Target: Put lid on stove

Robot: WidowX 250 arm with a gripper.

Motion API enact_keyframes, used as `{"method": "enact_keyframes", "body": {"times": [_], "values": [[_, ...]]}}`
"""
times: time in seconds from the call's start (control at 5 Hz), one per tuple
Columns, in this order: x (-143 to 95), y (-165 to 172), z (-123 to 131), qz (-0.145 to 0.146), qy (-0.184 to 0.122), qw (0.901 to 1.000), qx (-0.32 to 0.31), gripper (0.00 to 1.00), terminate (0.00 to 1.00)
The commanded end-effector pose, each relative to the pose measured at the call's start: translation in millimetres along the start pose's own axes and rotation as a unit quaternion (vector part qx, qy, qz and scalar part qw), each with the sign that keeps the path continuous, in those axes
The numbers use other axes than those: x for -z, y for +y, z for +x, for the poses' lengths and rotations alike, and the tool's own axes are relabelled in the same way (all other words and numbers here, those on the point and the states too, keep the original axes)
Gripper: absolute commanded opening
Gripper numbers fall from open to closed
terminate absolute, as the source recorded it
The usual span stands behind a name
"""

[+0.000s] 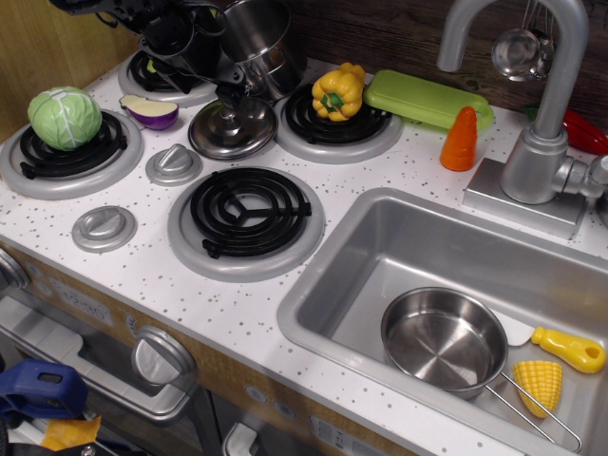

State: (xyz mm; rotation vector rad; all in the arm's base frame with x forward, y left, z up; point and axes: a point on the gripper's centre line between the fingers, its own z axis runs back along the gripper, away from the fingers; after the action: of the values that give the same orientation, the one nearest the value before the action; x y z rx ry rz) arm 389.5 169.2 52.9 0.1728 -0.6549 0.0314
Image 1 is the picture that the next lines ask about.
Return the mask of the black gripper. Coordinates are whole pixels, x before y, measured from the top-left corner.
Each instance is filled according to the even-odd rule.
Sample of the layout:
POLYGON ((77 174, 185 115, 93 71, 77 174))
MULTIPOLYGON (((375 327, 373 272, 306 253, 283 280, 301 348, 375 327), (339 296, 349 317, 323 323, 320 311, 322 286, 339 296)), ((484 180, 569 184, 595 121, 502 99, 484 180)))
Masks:
POLYGON ((243 72, 222 50, 222 40, 228 36, 225 9, 144 8, 139 12, 139 26, 142 50, 173 88, 188 93, 200 81, 216 84, 222 119, 233 120, 236 107, 243 121, 259 119, 250 85, 244 84, 243 72), (238 104, 231 86, 241 86, 238 104))

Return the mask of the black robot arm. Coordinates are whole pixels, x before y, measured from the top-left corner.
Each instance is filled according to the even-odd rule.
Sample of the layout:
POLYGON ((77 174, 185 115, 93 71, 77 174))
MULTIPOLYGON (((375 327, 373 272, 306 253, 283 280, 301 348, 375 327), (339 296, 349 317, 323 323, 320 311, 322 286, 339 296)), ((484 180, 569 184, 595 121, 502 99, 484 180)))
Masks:
POLYGON ((227 10, 211 1, 53 1, 69 15, 94 14, 111 28, 123 26, 139 37, 139 55, 156 75, 144 69, 135 77, 143 88, 159 86, 189 94, 196 86, 213 84, 215 94, 230 109, 243 113, 257 100, 244 72, 221 48, 229 36, 227 10))

